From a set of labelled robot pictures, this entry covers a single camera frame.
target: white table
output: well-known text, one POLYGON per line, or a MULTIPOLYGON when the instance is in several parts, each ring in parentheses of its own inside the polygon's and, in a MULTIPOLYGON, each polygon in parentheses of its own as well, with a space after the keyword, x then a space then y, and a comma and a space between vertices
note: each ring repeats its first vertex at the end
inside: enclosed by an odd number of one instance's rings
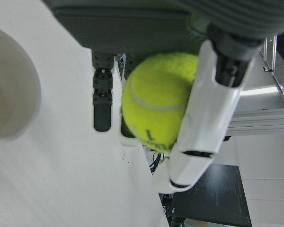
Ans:
POLYGON ((28 53, 42 87, 34 123, 0 145, 0 227, 167 227, 142 147, 119 143, 117 74, 112 128, 95 132, 90 50, 40 1, 0 0, 0 29, 28 53))

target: white surface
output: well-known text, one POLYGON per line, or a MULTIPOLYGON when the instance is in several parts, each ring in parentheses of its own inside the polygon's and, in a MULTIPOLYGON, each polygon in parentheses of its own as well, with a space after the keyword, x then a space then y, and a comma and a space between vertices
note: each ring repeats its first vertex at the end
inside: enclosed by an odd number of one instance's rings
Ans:
POLYGON ((96 133, 90 50, 39 1, 0 1, 0 29, 28 53, 43 93, 31 127, 0 145, 0 227, 167 227, 142 147, 119 143, 117 74, 112 129, 96 133))
POLYGON ((28 55, 0 31, 0 142, 15 139, 35 119, 40 90, 38 74, 28 55))

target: white wall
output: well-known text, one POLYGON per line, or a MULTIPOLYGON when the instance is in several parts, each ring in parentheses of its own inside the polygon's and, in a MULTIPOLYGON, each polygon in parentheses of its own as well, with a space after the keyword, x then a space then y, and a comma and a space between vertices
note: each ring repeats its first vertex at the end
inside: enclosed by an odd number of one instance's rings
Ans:
POLYGON ((215 163, 239 165, 254 227, 284 225, 284 135, 232 137, 215 163))

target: tennis ball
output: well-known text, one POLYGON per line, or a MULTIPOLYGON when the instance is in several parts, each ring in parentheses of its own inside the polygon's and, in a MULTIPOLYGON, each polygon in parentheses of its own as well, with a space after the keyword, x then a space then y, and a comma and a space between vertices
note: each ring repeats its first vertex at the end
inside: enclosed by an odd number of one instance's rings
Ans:
POLYGON ((197 63, 188 53, 158 54, 130 74, 122 95, 124 121, 151 149, 169 153, 176 142, 197 63))

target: metal frame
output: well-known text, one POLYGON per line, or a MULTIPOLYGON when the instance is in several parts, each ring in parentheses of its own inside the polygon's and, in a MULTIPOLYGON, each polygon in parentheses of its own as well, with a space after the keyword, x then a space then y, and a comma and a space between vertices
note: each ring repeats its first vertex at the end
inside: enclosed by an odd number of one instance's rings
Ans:
POLYGON ((271 67, 270 65, 268 64, 267 62, 267 38, 265 39, 265 42, 264 42, 264 49, 263 49, 263 52, 260 51, 260 54, 262 56, 262 59, 263 59, 263 62, 266 66, 266 68, 268 69, 268 72, 270 72, 270 75, 275 83, 275 86, 277 87, 280 95, 281 95, 281 98, 284 102, 284 85, 283 87, 281 87, 280 83, 278 82, 276 76, 275 76, 275 61, 276 61, 276 47, 277 47, 277 36, 274 35, 273 37, 273 56, 272 56, 272 62, 271 62, 271 67))
POLYGON ((227 136, 284 134, 284 108, 237 112, 227 129, 227 136))

